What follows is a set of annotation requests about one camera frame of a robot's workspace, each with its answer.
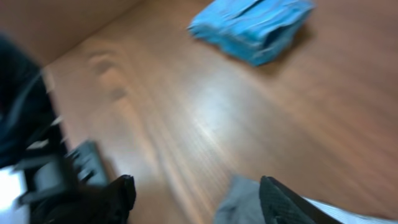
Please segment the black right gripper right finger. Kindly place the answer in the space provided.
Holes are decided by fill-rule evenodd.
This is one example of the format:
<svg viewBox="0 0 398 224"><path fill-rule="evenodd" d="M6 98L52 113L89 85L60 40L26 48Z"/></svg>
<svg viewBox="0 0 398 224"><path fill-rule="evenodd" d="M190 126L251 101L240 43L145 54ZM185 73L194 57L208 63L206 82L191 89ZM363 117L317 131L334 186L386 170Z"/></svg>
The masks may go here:
<svg viewBox="0 0 398 224"><path fill-rule="evenodd" d="M267 224L340 223L273 177L261 177L259 199Z"/></svg>

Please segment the grey cotton shorts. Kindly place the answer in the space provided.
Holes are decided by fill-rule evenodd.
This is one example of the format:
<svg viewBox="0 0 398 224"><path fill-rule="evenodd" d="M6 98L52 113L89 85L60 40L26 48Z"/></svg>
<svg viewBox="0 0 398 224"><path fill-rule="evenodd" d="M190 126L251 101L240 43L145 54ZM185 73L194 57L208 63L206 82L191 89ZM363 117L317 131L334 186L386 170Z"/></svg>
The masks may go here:
<svg viewBox="0 0 398 224"><path fill-rule="evenodd" d="M216 210L213 224L265 224L259 182L236 175Z"/></svg>

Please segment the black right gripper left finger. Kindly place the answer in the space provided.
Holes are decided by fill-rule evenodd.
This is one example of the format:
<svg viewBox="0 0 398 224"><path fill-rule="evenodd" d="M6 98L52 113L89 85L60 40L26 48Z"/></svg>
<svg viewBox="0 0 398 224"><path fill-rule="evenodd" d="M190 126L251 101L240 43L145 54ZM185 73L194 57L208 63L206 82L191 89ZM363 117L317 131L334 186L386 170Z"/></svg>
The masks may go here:
<svg viewBox="0 0 398 224"><path fill-rule="evenodd" d="M122 175L103 188L87 187L45 199L30 213L33 224L127 223L136 201L131 175Z"/></svg>

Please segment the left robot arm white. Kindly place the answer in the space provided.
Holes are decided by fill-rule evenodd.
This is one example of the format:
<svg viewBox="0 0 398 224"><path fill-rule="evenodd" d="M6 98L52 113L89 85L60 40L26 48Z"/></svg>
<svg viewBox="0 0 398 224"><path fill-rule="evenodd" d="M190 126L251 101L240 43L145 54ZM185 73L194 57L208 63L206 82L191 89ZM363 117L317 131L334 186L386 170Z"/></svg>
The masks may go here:
<svg viewBox="0 0 398 224"><path fill-rule="evenodd" d="M21 160L55 119L42 75L39 65L1 36L2 168Z"/></svg>

